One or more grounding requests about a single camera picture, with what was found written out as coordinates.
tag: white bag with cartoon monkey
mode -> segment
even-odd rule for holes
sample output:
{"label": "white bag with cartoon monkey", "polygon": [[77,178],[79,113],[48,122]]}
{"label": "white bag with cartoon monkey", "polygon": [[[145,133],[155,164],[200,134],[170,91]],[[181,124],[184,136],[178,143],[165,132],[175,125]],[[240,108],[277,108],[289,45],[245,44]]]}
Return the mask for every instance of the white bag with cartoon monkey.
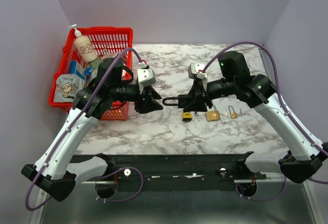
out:
{"label": "white bag with cartoon monkey", "polygon": [[85,83],[76,74],[62,74],[57,78],[53,101],[56,103],[73,102],[77,92],[84,87]]}

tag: soap bottle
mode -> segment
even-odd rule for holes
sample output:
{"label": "soap bottle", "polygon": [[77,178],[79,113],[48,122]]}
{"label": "soap bottle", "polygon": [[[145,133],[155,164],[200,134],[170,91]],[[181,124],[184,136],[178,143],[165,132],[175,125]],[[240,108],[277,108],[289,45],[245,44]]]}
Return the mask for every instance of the soap bottle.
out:
{"label": "soap bottle", "polygon": [[98,58],[98,54],[92,46],[91,41],[85,35],[82,35],[81,31],[76,28],[77,24],[74,24],[68,28],[74,28],[74,35],[76,39],[74,45],[77,48],[77,52],[86,63],[90,63]]}

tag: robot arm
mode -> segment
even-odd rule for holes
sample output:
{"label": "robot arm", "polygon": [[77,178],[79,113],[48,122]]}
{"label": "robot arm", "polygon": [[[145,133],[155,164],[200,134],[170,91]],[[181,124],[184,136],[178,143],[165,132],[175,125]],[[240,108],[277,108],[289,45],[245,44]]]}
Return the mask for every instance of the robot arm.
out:
{"label": "robot arm", "polygon": [[[69,162],[84,136],[104,112],[112,107],[114,100],[133,101],[135,110],[142,114],[162,109],[162,106],[155,100],[161,97],[151,86],[156,82],[153,70],[146,66],[138,71],[137,84],[130,84],[130,80],[121,80],[123,63],[119,61],[92,100],[90,107],[80,116],[83,107],[113,61],[113,58],[107,58],[99,65],[97,77],[78,92],[73,108],[49,149],[34,165],[25,165],[22,169],[22,174],[31,181],[41,172],[35,184],[57,201],[64,200],[76,184],[102,176],[113,168],[113,160],[103,154],[76,164]],[[69,124],[76,119],[77,121],[69,128]],[[57,145],[59,138],[61,138],[61,143]],[[54,152],[47,162],[47,157],[52,150]]]}
{"label": "robot arm", "polygon": [[[212,100],[229,95],[248,104],[261,114],[277,131],[289,151],[279,154],[251,154],[245,165],[251,172],[283,173],[290,180],[301,183],[311,177],[321,167],[326,156],[318,150],[328,149],[327,144],[315,137],[293,114],[293,118],[315,142],[310,141],[301,133],[282,108],[275,85],[264,75],[251,76],[243,54],[236,51],[224,53],[219,59],[223,78],[207,82],[207,76],[202,73],[204,65],[191,64],[188,70],[189,78],[194,80],[187,95],[168,97],[163,100],[167,106],[178,106],[184,112],[207,111],[212,107]],[[178,103],[168,103],[167,100],[178,100]]]}

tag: white wall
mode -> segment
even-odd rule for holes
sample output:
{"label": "white wall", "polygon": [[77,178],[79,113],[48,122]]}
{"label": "white wall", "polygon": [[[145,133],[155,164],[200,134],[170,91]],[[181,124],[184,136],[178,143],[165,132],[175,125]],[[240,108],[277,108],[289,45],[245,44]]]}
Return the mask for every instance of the white wall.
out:
{"label": "white wall", "polygon": [[[303,123],[328,141],[328,0],[291,0],[266,46],[276,57],[284,99]],[[314,178],[328,181],[328,164]],[[316,185],[328,223],[328,186]]]}
{"label": "white wall", "polygon": [[47,100],[69,23],[57,0],[0,1],[0,223],[26,224],[30,182],[21,169],[46,150],[64,115]]}
{"label": "white wall", "polygon": [[135,43],[264,43],[289,0],[58,0],[70,23],[131,27]]}

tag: marble tabletop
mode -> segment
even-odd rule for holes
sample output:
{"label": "marble tabletop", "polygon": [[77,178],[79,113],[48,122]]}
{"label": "marble tabletop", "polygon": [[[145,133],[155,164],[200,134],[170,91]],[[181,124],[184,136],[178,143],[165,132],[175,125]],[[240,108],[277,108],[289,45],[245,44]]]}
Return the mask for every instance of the marble tabletop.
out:
{"label": "marble tabletop", "polygon": [[[190,63],[206,64],[227,45],[134,45],[156,74],[153,85],[163,97],[189,91]],[[234,48],[245,55],[251,74],[265,74],[257,47],[242,45]],[[133,57],[134,72],[137,59]],[[221,78],[218,62],[207,70],[209,81]],[[166,107],[162,111],[138,114],[133,103],[127,121],[100,121],[86,135],[76,154],[217,154],[287,151],[285,143],[271,125],[255,110],[235,96],[213,101],[221,120],[207,122],[199,113],[191,122],[182,121],[182,109]],[[232,105],[238,118],[231,119]]]}

